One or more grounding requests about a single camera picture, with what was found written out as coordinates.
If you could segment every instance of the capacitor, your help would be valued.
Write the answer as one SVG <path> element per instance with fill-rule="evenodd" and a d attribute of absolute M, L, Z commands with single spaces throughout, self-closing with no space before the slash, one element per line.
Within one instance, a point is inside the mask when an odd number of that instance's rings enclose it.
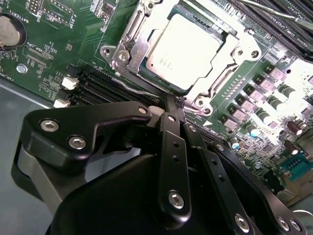
<path fill-rule="evenodd" d="M 239 143 L 235 137 L 230 138 L 229 142 L 230 142 L 230 146 L 232 149 L 238 149 L 239 148 Z"/>
<path fill-rule="evenodd" d="M 259 113 L 258 117 L 265 125 L 270 125 L 273 122 L 272 117 L 265 111 Z"/>
<path fill-rule="evenodd" d="M 291 87 L 285 87 L 284 89 L 282 89 L 281 94 L 289 99 L 295 99 L 298 97 L 297 91 Z"/>
<path fill-rule="evenodd" d="M 295 124 L 293 121 L 290 121 L 287 123 L 287 127 L 293 132 L 295 133 L 297 136 L 301 135 L 303 130 L 297 125 Z"/>
<path fill-rule="evenodd" d="M 252 137 L 258 137 L 260 134 L 259 129 L 253 124 L 249 124 L 248 126 L 246 126 L 246 130 Z"/>
<path fill-rule="evenodd" d="M 291 155 L 296 155 L 299 152 L 298 149 L 290 141 L 286 141 L 284 143 L 284 146 L 291 153 Z"/>
<path fill-rule="evenodd" d="M 270 105 L 277 111 L 281 112 L 285 109 L 285 105 L 282 101 L 275 98 L 270 102 Z"/>

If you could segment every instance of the screw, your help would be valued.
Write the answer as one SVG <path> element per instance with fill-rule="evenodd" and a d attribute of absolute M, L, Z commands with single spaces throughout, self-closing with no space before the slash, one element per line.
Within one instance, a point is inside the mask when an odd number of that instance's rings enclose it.
<path fill-rule="evenodd" d="M 189 126 L 190 130 L 192 130 L 193 132 L 196 132 L 196 128 L 194 126 Z"/>
<path fill-rule="evenodd" d="M 254 164 L 254 168 L 255 169 L 261 169 L 262 168 L 262 163 L 260 163 L 260 162 L 256 162 L 255 164 Z"/>
<path fill-rule="evenodd" d="M 224 147 L 221 146 L 220 144 L 217 144 L 216 147 L 217 147 L 219 150 L 224 151 Z"/>
<path fill-rule="evenodd" d="M 289 225 L 285 222 L 285 220 L 283 220 L 281 217 L 278 217 L 277 219 L 278 219 L 278 222 L 279 222 L 280 226 L 281 226 L 284 230 L 286 230 L 286 231 L 289 231 L 289 230 L 290 230 Z"/>
<path fill-rule="evenodd" d="M 138 110 L 139 110 L 139 112 L 141 112 L 142 114 L 146 114 L 146 113 L 147 113 L 147 110 L 145 110 L 144 108 L 140 108 L 140 107 L 139 107 Z"/>
<path fill-rule="evenodd" d="M 47 132 L 55 132 L 57 130 L 59 130 L 60 126 L 57 122 L 52 121 L 52 120 L 43 120 L 40 123 L 40 127 L 41 129 L 43 129 L 44 131 Z"/>
<path fill-rule="evenodd" d="M 124 54 L 119 54 L 118 58 L 121 60 L 121 61 L 125 61 L 126 60 L 126 56 Z"/>
<path fill-rule="evenodd" d="M 28 67 L 27 67 L 26 65 L 24 65 L 24 64 L 18 64 L 18 65 L 16 66 L 16 70 L 17 70 L 17 72 L 19 72 L 19 73 L 25 74 L 25 73 L 27 73 L 27 71 L 28 71 Z"/>
<path fill-rule="evenodd" d="M 175 118 L 170 116 L 170 115 L 168 116 L 168 119 L 171 120 L 171 121 L 175 121 Z"/>
<path fill-rule="evenodd" d="M 238 227 L 244 232 L 244 233 L 249 233 L 249 225 L 246 222 L 246 220 L 239 214 L 235 215 L 235 221 Z"/>
<path fill-rule="evenodd" d="M 184 200 L 177 192 L 170 192 L 168 199 L 173 207 L 181 209 L 184 207 Z"/>
<path fill-rule="evenodd" d="M 86 147 L 85 140 L 79 136 L 69 138 L 68 144 L 74 149 L 83 149 Z"/>
<path fill-rule="evenodd" d="M 196 102 L 196 105 L 197 105 L 198 107 L 202 107 L 202 106 L 204 105 L 203 100 L 202 100 L 202 99 L 198 99 L 197 102 Z"/>
<path fill-rule="evenodd" d="M 293 219 L 290 219 L 290 223 L 291 225 L 294 226 L 295 229 L 297 229 L 299 232 L 301 231 L 300 226 L 297 224 L 297 222 L 295 222 Z"/>
<path fill-rule="evenodd" d="M 211 113 L 211 110 L 210 109 L 205 109 L 204 110 L 204 114 L 210 114 Z"/>
<path fill-rule="evenodd" d="M 104 55 L 108 57 L 110 55 L 110 50 L 105 48 L 104 49 Z"/>

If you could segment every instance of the white connector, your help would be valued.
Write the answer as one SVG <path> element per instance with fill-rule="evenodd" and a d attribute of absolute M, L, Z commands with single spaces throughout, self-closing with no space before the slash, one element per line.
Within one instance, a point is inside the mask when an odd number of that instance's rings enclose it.
<path fill-rule="evenodd" d="M 74 90 L 77 87 L 78 83 L 79 83 L 78 78 L 64 77 L 62 81 L 62 86 L 69 90 Z"/>
<path fill-rule="evenodd" d="M 69 100 L 56 99 L 54 101 L 53 107 L 54 108 L 65 108 L 65 107 L 68 107 L 69 105 L 70 105 Z"/>

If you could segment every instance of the motherboard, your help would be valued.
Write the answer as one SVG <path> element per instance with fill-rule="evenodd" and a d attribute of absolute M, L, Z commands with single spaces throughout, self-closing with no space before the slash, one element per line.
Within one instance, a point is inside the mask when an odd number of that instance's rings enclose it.
<path fill-rule="evenodd" d="M 0 77 L 56 108 L 180 97 L 286 205 L 313 193 L 313 32 L 235 0 L 0 0 Z"/>

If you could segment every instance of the motherboard mounting hole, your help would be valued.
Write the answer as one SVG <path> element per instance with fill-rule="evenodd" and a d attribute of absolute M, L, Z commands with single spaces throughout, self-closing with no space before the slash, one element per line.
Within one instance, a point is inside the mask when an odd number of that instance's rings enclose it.
<path fill-rule="evenodd" d="M 257 58 L 259 56 L 259 52 L 257 50 L 254 50 L 252 53 L 251 53 L 251 56 L 253 59 Z"/>

